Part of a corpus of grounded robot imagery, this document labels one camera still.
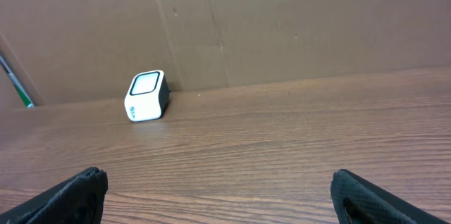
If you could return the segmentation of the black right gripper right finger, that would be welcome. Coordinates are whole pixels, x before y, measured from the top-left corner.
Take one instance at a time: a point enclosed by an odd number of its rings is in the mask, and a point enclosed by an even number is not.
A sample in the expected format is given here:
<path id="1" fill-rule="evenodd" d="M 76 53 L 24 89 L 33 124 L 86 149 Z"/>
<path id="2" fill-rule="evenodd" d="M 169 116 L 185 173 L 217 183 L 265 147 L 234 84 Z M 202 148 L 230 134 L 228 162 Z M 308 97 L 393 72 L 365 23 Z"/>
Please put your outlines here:
<path id="1" fill-rule="evenodd" d="M 340 224 L 447 224 L 345 169 L 334 172 L 330 195 Z"/>

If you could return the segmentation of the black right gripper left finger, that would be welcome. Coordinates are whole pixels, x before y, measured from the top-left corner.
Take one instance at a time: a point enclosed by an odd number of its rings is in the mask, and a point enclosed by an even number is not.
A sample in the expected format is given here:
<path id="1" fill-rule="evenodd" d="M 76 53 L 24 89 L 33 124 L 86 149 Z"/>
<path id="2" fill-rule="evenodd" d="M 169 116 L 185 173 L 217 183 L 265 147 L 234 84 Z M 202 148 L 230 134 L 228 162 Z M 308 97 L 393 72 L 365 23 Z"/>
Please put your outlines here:
<path id="1" fill-rule="evenodd" d="M 107 173 L 90 167 L 1 214 L 2 223 L 100 224 Z"/>

